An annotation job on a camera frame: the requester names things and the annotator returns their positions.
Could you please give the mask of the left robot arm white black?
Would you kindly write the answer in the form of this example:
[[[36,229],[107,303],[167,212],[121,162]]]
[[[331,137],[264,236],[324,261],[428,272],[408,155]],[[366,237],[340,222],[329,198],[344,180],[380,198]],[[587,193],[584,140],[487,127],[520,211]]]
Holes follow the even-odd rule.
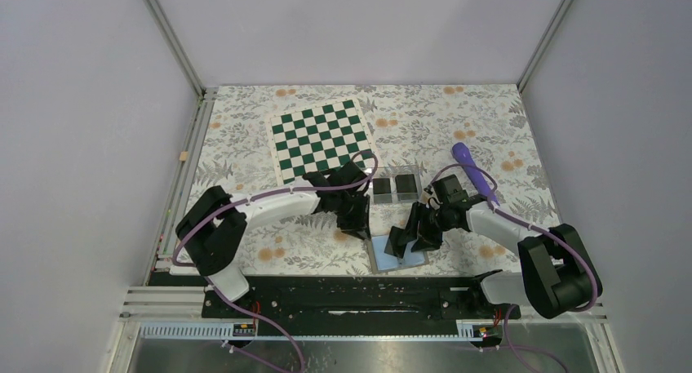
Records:
[[[338,229],[361,240],[371,237],[372,173],[355,162],[327,171],[313,171],[274,190],[233,196],[221,186],[207,189],[175,227],[179,240],[173,254],[177,267],[197,270],[220,293],[222,306],[235,317],[253,305],[249,282],[235,262],[245,234],[292,216],[331,213]],[[180,260],[186,253],[189,262]]]

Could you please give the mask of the black credit card stack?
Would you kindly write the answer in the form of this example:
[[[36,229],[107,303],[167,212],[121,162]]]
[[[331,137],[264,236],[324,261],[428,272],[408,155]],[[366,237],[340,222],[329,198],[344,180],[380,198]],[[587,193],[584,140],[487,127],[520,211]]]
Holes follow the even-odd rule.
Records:
[[[417,202],[419,200],[419,186],[414,174],[396,175],[394,181],[399,202]]]
[[[390,179],[373,179],[373,199],[375,204],[389,204],[393,202]]]

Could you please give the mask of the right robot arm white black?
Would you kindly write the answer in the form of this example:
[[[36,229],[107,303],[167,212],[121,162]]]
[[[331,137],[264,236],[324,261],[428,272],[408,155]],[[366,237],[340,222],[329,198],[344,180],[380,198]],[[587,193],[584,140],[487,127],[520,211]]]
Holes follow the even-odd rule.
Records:
[[[551,319],[595,305],[603,286],[573,226],[531,224],[482,194],[468,194],[454,175],[429,187],[437,204],[413,203],[406,225],[390,229],[385,254],[403,260],[406,253],[435,251],[444,233],[463,230],[511,251],[521,267],[476,278],[476,290],[468,295],[468,307],[476,316],[489,317],[500,305],[513,304],[529,305]]]

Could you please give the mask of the single thin credit card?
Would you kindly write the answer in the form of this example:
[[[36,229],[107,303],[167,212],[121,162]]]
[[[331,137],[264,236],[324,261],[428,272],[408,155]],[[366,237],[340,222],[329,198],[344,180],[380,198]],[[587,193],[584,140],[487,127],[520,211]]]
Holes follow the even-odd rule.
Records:
[[[385,243],[384,253],[402,260],[406,252],[406,242],[393,234],[388,235],[388,240]]]

